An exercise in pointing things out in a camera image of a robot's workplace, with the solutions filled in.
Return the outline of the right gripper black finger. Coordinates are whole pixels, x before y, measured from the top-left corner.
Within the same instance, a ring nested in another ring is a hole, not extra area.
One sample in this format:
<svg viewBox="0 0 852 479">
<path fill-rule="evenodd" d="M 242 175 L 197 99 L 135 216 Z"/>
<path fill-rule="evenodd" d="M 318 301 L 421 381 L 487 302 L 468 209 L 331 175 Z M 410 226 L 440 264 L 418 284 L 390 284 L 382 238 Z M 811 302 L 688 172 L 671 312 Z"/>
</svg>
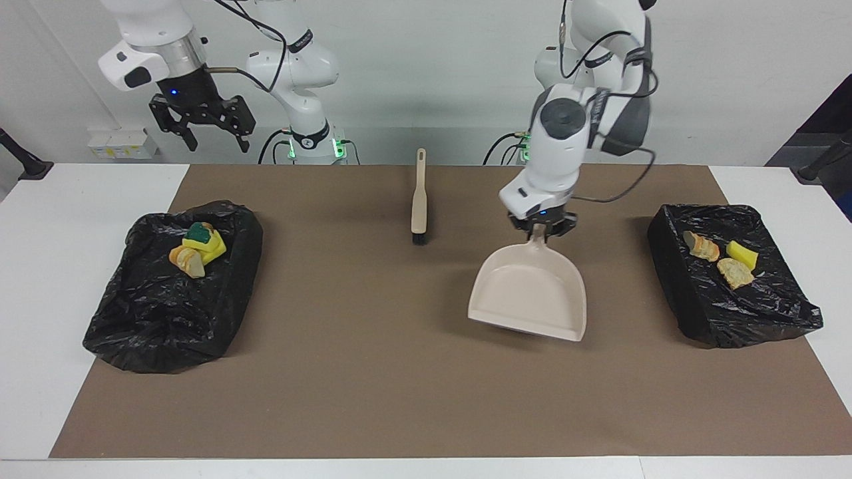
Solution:
<svg viewBox="0 0 852 479">
<path fill-rule="evenodd" d="M 240 151 L 246 154 L 250 149 L 248 137 L 253 134 L 256 127 L 252 110 L 242 95 L 222 99 L 220 106 L 220 127 L 235 138 Z"/>
<path fill-rule="evenodd" d="M 174 111 L 164 95 L 153 95 L 148 106 L 162 132 L 176 134 L 183 140 L 190 152 L 196 151 L 198 141 L 189 127 L 189 113 L 178 112 L 179 118 L 174 117 L 172 114 Z"/>
</svg>

